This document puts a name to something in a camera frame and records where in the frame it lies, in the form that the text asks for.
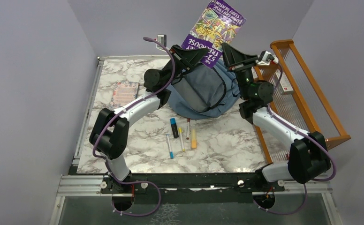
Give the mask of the blue student backpack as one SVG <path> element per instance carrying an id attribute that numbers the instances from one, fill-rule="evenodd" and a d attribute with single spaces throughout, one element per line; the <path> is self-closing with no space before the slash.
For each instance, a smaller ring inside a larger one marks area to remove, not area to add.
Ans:
<path id="1" fill-rule="evenodd" d="M 223 60 L 213 68 L 199 64 L 167 87 L 171 91 L 170 108 L 178 115 L 202 120 L 226 113 L 240 98 L 234 73 L 227 71 Z"/>

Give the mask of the purple activity book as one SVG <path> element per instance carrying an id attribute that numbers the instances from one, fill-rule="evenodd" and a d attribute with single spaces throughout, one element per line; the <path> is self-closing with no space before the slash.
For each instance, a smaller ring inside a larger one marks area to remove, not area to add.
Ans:
<path id="1" fill-rule="evenodd" d="M 213 68 L 220 59 L 223 43 L 230 43 L 246 22 L 246 18 L 224 0 L 212 0 L 182 43 L 182 48 L 207 48 L 201 63 Z"/>

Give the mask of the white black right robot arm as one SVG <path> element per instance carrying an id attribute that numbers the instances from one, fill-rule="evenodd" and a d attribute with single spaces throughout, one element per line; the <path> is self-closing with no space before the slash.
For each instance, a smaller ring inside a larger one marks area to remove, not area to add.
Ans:
<path id="1" fill-rule="evenodd" d="M 323 179 L 329 181 L 336 175 L 336 166 L 331 159 L 324 136 L 318 132 L 306 131 L 288 122 L 274 112 L 270 103 L 278 84 L 265 80 L 255 81 L 252 67 L 276 64 L 283 69 L 278 58 L 268 51 L 259 56 L 244 54 L 228 43 L 221 45 L 226 69 L 236 75 L 238 88 L 243 102 L 239 112 L 250 124 L 269 132 L 289 148 L 287 161 L 272 163 L 258 169 L 254 177 L 254 186 L 261 191 L 267 190 L 273 182 L 294 180 L 298 183 L 320 181 L 318 176 L 332 169 L 332 174 Z"/>

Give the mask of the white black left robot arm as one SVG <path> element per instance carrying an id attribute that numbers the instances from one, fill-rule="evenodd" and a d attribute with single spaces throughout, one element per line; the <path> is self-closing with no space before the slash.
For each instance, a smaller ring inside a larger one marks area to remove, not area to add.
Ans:
<path id="1" fill-rule="evenodd" d="M 173 45 L 168 50 L 170 61 L 162 69 L 145 71 L 146 91 L 143 95 L 118 109 L 104 108 L 99 112 L 89 142 L 93 145 L 93 155 L 104 159 L 108 173 L 113 178 L 112 185 L 118 192 L 126 192 L 134 184 L 128 178 L 131 171 L 123 157 L 129 128 L 164 106 L 171 95 L 167 87 L 175 76 L 183 71 L 192 71 L 208 52 L 207 48 L 188 50 Z"/>

